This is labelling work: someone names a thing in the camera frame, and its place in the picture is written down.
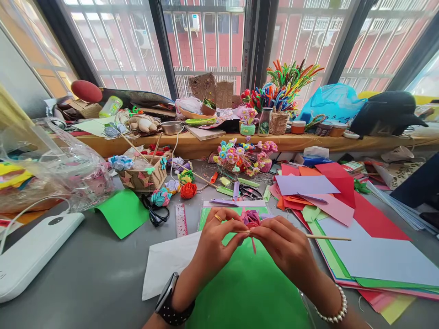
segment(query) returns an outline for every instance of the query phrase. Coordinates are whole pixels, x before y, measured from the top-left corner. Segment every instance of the hand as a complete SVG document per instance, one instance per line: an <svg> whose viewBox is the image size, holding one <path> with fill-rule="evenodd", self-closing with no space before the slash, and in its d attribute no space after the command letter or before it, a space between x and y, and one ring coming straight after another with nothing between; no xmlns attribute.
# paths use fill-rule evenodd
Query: hand
<svg viewBox="0 0 439 329"><path fill-rule="evenodd" d="M192 261L181 273L172 298L172 307L185 310L204 286L229 262L234 251L250 233L238 233L224 246L222 241L230 232L247 231L248 227L233 210L213 207L207 215L200 241Z"/></svg>

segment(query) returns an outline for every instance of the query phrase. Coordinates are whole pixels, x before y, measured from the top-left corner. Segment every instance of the flower vase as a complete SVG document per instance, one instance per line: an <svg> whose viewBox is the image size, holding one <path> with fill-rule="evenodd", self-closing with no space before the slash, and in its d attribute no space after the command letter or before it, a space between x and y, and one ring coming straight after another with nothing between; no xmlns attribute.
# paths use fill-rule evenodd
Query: flower vase
<svg viewBox="0 0 439 329"><path fill-rule="evenodd" d="M239 132L244 136L253 136L255 134L256 127L255 125L247 126L245 124L241 124L241 128Z"/></svg>

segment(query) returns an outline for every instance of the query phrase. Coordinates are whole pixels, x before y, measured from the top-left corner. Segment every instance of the ruler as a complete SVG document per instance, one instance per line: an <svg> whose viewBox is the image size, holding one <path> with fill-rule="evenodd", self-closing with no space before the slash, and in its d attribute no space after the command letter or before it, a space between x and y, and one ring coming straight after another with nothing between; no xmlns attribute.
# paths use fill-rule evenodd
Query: ruler
<svg viewBox="0 0 439 329"><path fill-rule="evenodd" d="M175 205L175 224L177 228L177 238L187 235L186 214L184 212L184 204Z"/></svg>

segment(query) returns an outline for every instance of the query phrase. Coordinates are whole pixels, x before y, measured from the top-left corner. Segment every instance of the black watch strap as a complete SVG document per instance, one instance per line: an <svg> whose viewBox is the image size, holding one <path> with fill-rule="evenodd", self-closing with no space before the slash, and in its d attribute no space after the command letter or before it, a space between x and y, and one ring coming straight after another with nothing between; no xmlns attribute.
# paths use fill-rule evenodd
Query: black watch strap
<svg viewBox="0 0 439 329"><path fill-rule="evenodd" d="M170 294L163 304L162 308L157 312L163 320L170 324L171 326L179 326L186 322L186 320L191 316L192 311L195 307L195 300L189 305L187 309L183 312L177 312L172 308L171 301L172 295Z"/></svg>

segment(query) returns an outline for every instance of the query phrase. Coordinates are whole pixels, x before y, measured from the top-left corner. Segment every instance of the jar lid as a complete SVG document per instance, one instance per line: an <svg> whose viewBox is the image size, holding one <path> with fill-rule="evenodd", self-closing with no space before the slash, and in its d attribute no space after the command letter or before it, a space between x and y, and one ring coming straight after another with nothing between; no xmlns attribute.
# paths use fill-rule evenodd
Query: jar lid
<svg viewBox="0 0 439 329"><path fill-rule="evenodd" d="M332 128L334 124L332 122L323 121L319 123L319 126L323 126L322 128Z"/></svg>
<svg viewBox="0 0 439 329"><path fill-rule="evenodd" d="M348 127L347 123L334 122L333 128L346 129Z"/></svg>
<svg viewBox="0 0 439 329"><path fill-rule="evenodd" d="M301 121L301 120L292 121L291 125L294 127L304 127L306 125L306 121Z"/></svg>

